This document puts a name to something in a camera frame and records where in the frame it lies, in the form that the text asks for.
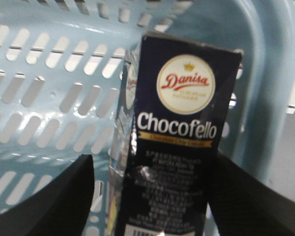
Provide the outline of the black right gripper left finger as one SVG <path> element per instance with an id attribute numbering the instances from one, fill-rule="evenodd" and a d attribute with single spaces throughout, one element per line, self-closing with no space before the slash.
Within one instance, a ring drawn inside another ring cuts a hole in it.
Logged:
<path id="1" fill-rule="evenodd" d="M 0 236 L 80 236 L 93 199 L 93 159 L 80 155 L 40 191 L 0 214 Z"/>

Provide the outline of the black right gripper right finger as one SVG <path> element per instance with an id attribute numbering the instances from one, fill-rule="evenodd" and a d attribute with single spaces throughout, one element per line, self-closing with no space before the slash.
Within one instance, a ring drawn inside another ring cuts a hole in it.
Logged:
<path id="1" fill-rule="evenodd" d="M 295 202 L 268 188 L 219 152 L 207 187 L 221 236 L 295 236 Z"/>

